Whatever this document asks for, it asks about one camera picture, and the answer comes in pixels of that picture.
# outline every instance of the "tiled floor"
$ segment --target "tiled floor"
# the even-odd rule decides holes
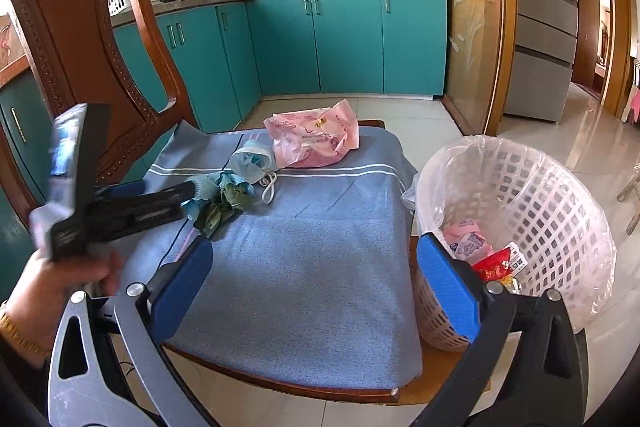
[[[440,147],[460,138],[458,128],[439,102],[351,98],[358,118],[380,118],[395,133],[409,160],[420,169]],[[274,112],[327,107],[331,98],[275,100],[258,106],[242,128],[262,126]],[[613,388],[640,341],[640,230],[627,237],[633,203],[618,203],[617,193],[628,182],[640,156],[640,130],[622,125],[604,113],[580,89],[570,91],[558,125],[504,118],[500,136],[537,147],[554,156],[592,191],[609,218],[618,246],[613,296],[605,310],[586,328],[590,384],[588,414]],[[477,409],[491,405],[513,356],[514,343],[504,351]],[[334,403],[287,396],[252,387],[172,355],[183,378],[224,427],[405,427],[421,406],[385,407]]]

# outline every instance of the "blue striped cloth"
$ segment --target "blue striped cloth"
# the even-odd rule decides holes
[[[248,139],[272,143],[265,130],[206,135],[182,122],[146,174],[148,190],[220,171]],[[256,197],[214,234],[213,268],[169,344],[312,387],[393,389],[420,375],[412,214],[401,203],[415,172],[394,135],[367,127],[339,163],[279,171],[273,203]],[[195,233],[177,221],[120,240],[122,287],[148,281]]]

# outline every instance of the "bracelet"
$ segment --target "bracelet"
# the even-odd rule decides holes
[[[31,351],[32,353],[40,357],[48,357],[51,354],[50,349],[44,349],[37,343],[26,340],[17,330],[15,325],[11,322],[9,315],[6,314],[4,301],[0,305],[0,330],[4,330],[9,338],[21,349]]]

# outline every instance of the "white stripe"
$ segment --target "white stripe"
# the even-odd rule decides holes
[[[329,167],[322,167],[322,168],[317,168],[317,169],[296,169],[296,168],[292,168],[290,169],[291,171],[296,170],[296,171],[358,171],[360,169],[368,169],[370,167],[386,167],[388,169],[391,169],[393,172],[398,172],[396,170],[395,167],[392,167],[391,165],[387,165],[385,163],[372,163],[371,165],[363,165],[360,167],[341,167],[341,168],[329,168]]]
[[[278,174],[278,178],[355,178],[357,176],[364,176],[365,174],[386,174],[387,176],[393,176],[398,180],[402,191],[404,192],[406,190],[398,175],[388,171],[366,171],[353,174],[347,174],[346,172],[343,174]]]
[[[173,171],[218,172],[218,171],[222,171],[223,170],[223,169],[196,169],[195,167],[180,167],[180,168],[175,168],[175,169],[165,169],[164,167],[161,167],[156,163],[151,165],[151,168],[154,168],[154,167],[156,169],[160,169],[161,171],[165,171],[165,172],[173,172]]]
[[[158,176],[191,176],[192,175],[189,172],[187,173],[157,172],[157,171],[154,171],[153,169],[149,169],[149,172],[151,172],[151,174],[156,174]],[[396,178],[396,180],[398,180],[398,183],[400,184],[402,191],[404,192],[406,190],[406,188],[404,187],[404,184],[400,181],[400,178],[398,177],[398,175],[395,174],[394,172],[388,172],[388,171],[366,171],[366,172],[354,172],[354,173],[344,172],[342,174],[280,174],[279,173],[278,178],[354,178],[358,176],[364,176],[365,174],[386,174],[387,176],[393,176],[394,178]]]

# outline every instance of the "red wrapper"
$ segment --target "red wrapper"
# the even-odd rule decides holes
[[[482,259],[480,263],[474,264],[472,268],[484,282],[499,281],[511,275],[511,268],[509,267],[510,257],[511,250],[509,248],[503,248],[486,259]]]

